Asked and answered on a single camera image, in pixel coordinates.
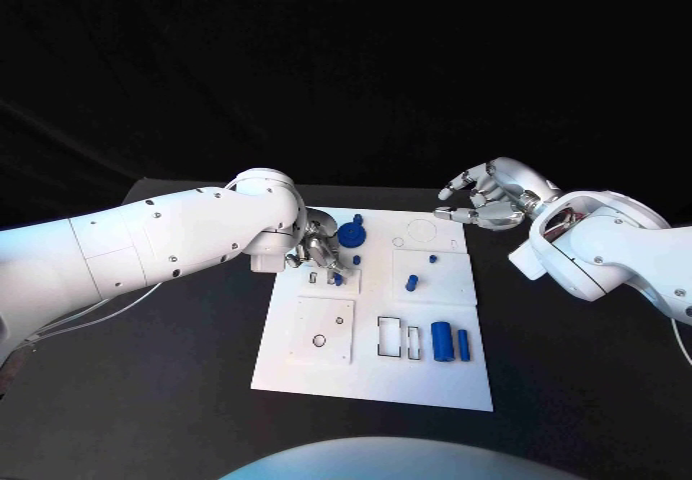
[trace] cable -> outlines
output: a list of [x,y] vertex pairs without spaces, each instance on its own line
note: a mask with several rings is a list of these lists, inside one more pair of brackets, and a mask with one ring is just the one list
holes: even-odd
[[160,287],[160,285],[162,285],[160,283],[156,284],[152,287],[152,290],[126,308],[121,308],[116,313],[111,313],[104,318],[100,318],[98,320],[94,320],[93,322],[82,323],[82,325],[75,325],[74,327],[65,328],[64,330],[61,330],[58,332],[48,333],[46,335],[42,335],[39,338],[36,338],[33,340],[25,340],[25,342],[22,342],[20,345],[18,346],[18,349],[25,347],[26,345],[33,345],[35,343],[41,342],[46,338],[55,337],[56,335],[61,335],[64,333],[80,330],[84,327],[90,327],[91,325],[95,325],[97,323],[106,322],[106,320],[113,318],[116,315],[120,315],[126,310],[129,310],[131,307],[134,307],[152,295],[153,291]]
[[97,308],[100,308],[101,306],[104,306],[108,302],[111,301],[110,298],[107,298],[106,300],[101,300],[95,305],[93,305],[87,310],[82,310],[80,313],[77,313],[75,315],[72,315],[71,317],[65,318],[64,320],[61,320],[59,322],[55,322],[55,323],[49,323],[45,327],[39,328],[35,332],[35,335],[39,334],[39,333],[44,333],[46,330],[51,330],[52,328],[55,327],[59,327],[61,325],[65,325],[68,322],[71,322],[72,320],[77,320],[80,317],[82,317],[84,315],[87,315],[88,313],[91,313]]
[[678,339],[678,345],[681,346],[682,353],[685,355],[685,358],[688,359],[689,364],[692,365],[692,358],[689,358],[689,353],[685,348],[685,345],[682,344],[682,339],[681,339],[681,332],[678,331],[678,322],[675,318],[671,319],[671,322],[674,324],[674,332],[675,332],[675,338]]

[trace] blue object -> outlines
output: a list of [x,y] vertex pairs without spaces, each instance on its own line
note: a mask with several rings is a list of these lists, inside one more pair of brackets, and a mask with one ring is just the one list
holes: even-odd
[[364,217],[359,213],[353,217],[353,221],[345,223],[336,232],[336,238],[339,239],[339,244],[346,248],[356,248],[365,242],[365,228],[364,228]]
[[469,352],[469,332],[460,330],[459,335],[459,358],[463,362],[467,362],[472,359],[472,353]]
[[453,362],[454,344],[452,343],[452,327],[449,322],[433,323],[431,330],[436,362]]
[[411,275],[408,277],[407,290],[413,292],[415,290],[415,284],[418,283],[418,277]]

